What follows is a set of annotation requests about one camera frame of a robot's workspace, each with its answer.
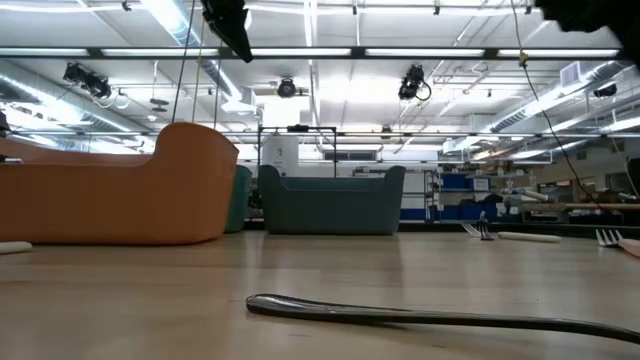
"light fixture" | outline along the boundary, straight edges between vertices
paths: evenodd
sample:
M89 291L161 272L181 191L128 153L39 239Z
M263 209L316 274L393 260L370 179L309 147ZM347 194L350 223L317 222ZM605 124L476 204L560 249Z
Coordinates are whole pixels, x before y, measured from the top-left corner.
M519 153L513 154L511 155L509 158L510 159L526 159L526 158L530 158L530 157L534 157L534 156L538 156L542 153L544 153L546 150L528 150L528 151L521 151Z
M258 48L254 56L349 56L351 49L344 48Z
M2 56L89 56L87 49L63 49L63 48L1 48Z
M149 56L149 57L162 58L162 57L183 56L184 48L102 49L102 54L104 54L104 56L114 56L114 57ZM199 55L200 55L200 49L187 49L187 56L199 56ZM217 56L217 55L218 55L218 49L202 49L202 56Z
M523 50L530 58L536 57L567 57L567 58L604 58L618 55L620 49L531 49ZM498 57L519 57L519 49L503 49L498 51Z
M603 126L598 129L599 133L609 133L614 131L626 130L632 127L640 126L640 117L635 117L626 120L618 120L615 123L607 126Z
M377 48L367 49L365 54L368 56L380 57L481 57L484 55L484 49L451 49L451 48L433 48L433 49L400 49L400 48Z

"wooden table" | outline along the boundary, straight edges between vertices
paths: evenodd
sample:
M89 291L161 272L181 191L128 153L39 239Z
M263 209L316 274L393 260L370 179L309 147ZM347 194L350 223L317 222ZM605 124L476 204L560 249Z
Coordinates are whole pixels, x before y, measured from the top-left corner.
M246 296L565 317L640 330L640 261L595 241L261 232L175 248L0 257L2 360L638 359L614 340L524 330L262 317Z

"metal pole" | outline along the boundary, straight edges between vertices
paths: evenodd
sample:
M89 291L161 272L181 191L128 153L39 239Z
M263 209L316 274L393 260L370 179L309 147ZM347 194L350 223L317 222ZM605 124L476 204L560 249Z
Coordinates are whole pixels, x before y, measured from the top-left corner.
M333 177L338 177L338 131L333 128Z

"ductwork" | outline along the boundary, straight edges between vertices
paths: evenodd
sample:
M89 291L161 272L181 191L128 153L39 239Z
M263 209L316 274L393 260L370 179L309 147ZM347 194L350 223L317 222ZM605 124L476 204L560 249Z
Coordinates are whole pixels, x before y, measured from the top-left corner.
M496 121L488 126L488 130L491 132L500 132L515 123L538 115L542 112L540 111L540 107L543 107L546 110L568 100L573 95L584 93L602 86L605 81L610 80L629 66L631 66L631 64L617 61L609 61L597 66L593 70L589 71L584 78L581 78L577 86L574 86L573 88L570 87L567 89L565 86L558 84L551 90L538 94L538 98L542 103L540 106L538 105L535 96L531 95L524 102L524 105L521 105L515 111L511 110L499 114Z
M120 131L149 130L112 111L93 106L90 100L6 60L0 60L0 84L3 89L11 90L6 99L3 95L0 95L1 100L45 105L52 114L55 114L53 117L61 122L76 118L77 120L87 121L88 124L91 124L91 120L98 121Z
M500 132L514 124L528 120L542 112L541 109L548 110L557 106L574 96L595 90L607 81L611 80L621 71L633 66L631 63L609 61L602 63L590 71L584 71L583 74L575 74L576 80L571 84L558 83L549 90L538 94L538 99L534 95L528 97L515 109L502 112L496 116L496 119L489 125L480 129L478 132L486 133ZM445 142L443 149L446 152L459 151L480 141L481 137L466 137L460 139L449 140Z
M202 39L192 28L189 30L190 18L186 9L179 0L141 0L147 6L149 12L156 18L158 23L171 35L173 40L180 46L199 47ZM241 101L243 94L241 89L234 85L231 79L220 69L215 60L199 60L198 64L202 70L211 78L216 86L220 87L221 93L229 101Z

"cable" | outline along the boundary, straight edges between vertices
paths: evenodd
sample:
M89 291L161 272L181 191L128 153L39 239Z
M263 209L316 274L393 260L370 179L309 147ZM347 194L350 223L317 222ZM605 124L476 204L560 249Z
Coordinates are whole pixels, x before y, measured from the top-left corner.
M516 25L516 39L518 40L518 48L520 49L519 64L520 64L520 67L522 67L522 69L524 70L524 74L527 77L527 83L529 83L529 87L531 88L531 92L533 93L533 96L535 97L538 104L540 104L540 98L538 97L538 93L536 92L536 89L533 86L533 82L531 81L531 77L529 76L529 70L527 70L527 60L529 60L529 56L524 52L524 48L522 47L522 38L520 37L520 24L518 23L518 13L516 11L516 5L513 2L513 0L510 0L510 1L511 1L511 9L513 10L513 19ZM547 112L542 108L542 106L540 106L540 110L542 111L542 115L544 115L545 119L547 119L547 124L549 125L549 131L553 135L553 138L556 139L556 142L558 143L558 146L560 147L560 150L562 151L562 154L564 155L564 158L567 161L567 165L569 165L569 169L571 169L573 176L578 182L578 186L580 186L580 189L586 194L587 199L590 202L596 204L596 206L598 206L598 209L600 209L600 211L605 212L602 206L600 206L600 203L598 203L596 199L591 195L591 193L589 193L587 189L585 189L584 185L582 185L582 182L580 181L580 176L578 175L578 172L576 172L576 169L573 167L573 164L571 163L571 160L569 158L569 154L567 154L567 151L564 149L564 146L562 146L562 142L558 138L558 135L556 135L556 132L553 130L553 124L551 124L551 119L549 118L549 115L547 115Z
M171 115L171 123L176 121L176 111L178 110L178 99L180 98L180 86L182 85L182 76L184 75L184 64L187 61L187 51L189 50L189 39L191 38L191 28L193 27L193 14L196 10L196 1L191 6L191 18L189 19L189 27L187 28L187 39L184 42L184 54L182 55L182 65L180 66L180 77L178 77L178 89L176 90L176 100L173 104L173 115Z
M429 96L427 96L426 98L420 98L420 97L416 94L416 99L418 99L418 100L420 100L420 101L422 101L422 102L425 102L425 101L428 101L429 99L431 99L431 95L433 95L433 91L431 90L431 86L429 86L429 84L427 84L427 82L426 82L426 81L424 81L424 79L422 80L422 84L423 84L424 86L426 86L426 87L427 87L427 89L429 89Z
M202 26L200 27L200 39L204 38L204 17L202 18ZM202 46L204 45L203 41L200 41L200 51L198 52L198 61L197 63L200 63L200 60L202 59ZM197 100L198 100L198 87L200 86L200 68L202 66L198 66L198 69L196 70L196 93L193 96L193 109L191 110L191 123L194 124L196 122L196 105L197 105Z

